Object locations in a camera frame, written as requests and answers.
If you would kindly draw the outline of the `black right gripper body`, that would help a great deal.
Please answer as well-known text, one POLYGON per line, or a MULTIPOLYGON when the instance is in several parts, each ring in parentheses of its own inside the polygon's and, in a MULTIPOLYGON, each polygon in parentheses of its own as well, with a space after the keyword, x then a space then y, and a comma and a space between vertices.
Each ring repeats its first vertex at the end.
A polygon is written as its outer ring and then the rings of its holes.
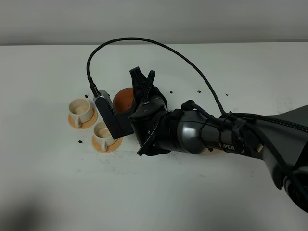
POLYGON ((133 101, 132 114, 129 120, 137 137, 137 123, 161 122, 156 136, 156 145, 161 149, 161 154, 167 154, 173 150, 170 136, 170 111, 167 109, 167 101, 157 87, 151 86, 147 100, 142 106, 137 106, 133 101))

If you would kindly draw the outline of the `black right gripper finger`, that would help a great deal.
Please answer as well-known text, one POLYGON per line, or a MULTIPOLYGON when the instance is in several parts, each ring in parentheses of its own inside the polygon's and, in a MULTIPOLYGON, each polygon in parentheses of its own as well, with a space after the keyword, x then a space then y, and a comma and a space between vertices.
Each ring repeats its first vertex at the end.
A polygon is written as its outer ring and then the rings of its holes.
POLYGON ((142 106, 145 103, 145 94, 148 85, 148 79, 141 72, 139 67, 135 67, 130 71, 134 102, 137 106, 142 106))
POLYGON ((156 145, 159 122, 140 122, 137 123, 137 138, 140 149, 137 151, 139 156, 155 156, 161 154, 161 149, 156 145))

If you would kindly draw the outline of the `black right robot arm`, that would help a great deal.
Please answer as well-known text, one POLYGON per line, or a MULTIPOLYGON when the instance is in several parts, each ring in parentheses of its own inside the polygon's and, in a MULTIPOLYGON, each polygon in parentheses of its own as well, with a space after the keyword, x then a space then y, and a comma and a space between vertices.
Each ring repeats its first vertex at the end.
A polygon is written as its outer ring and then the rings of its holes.
POLYGON ((308 209, 308 108, 279 115, 224 113, 216 118, 194 101, 169 111, 155 72, 130 71, 134 105, 129 117, 139 155, 172 151, 200 154, 222 150, 263 160, 278 189, 302 210, 308 209))

